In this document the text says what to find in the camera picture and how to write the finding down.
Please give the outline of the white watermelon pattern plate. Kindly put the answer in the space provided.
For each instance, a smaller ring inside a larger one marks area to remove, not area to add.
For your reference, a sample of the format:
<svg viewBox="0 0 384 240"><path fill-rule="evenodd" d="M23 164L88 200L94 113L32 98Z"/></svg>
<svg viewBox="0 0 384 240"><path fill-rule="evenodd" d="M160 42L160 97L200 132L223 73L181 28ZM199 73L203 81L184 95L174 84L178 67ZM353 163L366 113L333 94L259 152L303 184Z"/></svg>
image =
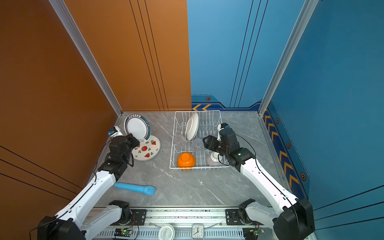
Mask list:
<svg viewBox="0 0 384 240"><path fill-rule="evenodd" d="M132 150L135 161L148 161L153 159L161 149L161 142L156 136L151 136L145 142Z"/></svg>

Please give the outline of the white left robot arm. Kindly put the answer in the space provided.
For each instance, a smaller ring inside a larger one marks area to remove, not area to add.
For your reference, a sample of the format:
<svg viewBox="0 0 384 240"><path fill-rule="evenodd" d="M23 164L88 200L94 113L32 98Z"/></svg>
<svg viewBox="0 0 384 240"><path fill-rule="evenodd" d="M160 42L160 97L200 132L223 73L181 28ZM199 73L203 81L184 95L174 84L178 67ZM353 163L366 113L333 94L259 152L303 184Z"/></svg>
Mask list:
<svg viewBox="0 0 384 240"><path fill-rule="evenodd" d="M86 217L95 204L123 175L134 166L132 151L140 145L132 134L114 136L110 152L87 186L54 217L44 217L37 226L39 240L91 240L112 223L127 224L132 220L130 204L114 200L89 221Z"/></svg>

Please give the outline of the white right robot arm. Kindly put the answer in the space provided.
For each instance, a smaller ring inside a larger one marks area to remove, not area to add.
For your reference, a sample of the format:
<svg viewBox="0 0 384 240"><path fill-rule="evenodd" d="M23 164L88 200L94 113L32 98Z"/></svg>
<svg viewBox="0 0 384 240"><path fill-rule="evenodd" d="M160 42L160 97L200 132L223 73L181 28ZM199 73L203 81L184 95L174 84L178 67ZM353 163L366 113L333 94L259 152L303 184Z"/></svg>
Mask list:
<svg viewBox="0 0 384 240"><path fill-rule="evenodd" d="M236 137L214 136L203 139L206 149L224 156L230 166L247 177L266 197L271 207L253 199L239 205L240 219L245 224L261 223L273 230L276 240L304 240L315 231L313 206L280 185L259 163L255 154L240 147Z"/></svg>

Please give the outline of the white plate teal rim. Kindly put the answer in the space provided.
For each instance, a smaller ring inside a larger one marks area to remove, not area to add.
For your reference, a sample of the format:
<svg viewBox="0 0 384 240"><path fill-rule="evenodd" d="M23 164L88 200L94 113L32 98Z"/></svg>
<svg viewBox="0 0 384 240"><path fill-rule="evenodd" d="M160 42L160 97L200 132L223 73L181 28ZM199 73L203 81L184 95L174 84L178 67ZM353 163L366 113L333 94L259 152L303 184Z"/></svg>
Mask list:
<svg viewBox="0 0 384 240"><path fill-rule="evenodd" d="M140 114L130 114L124 121L124 130L132 134L140 142L145 142L151 137L151 127L145 117Z"/></svg>

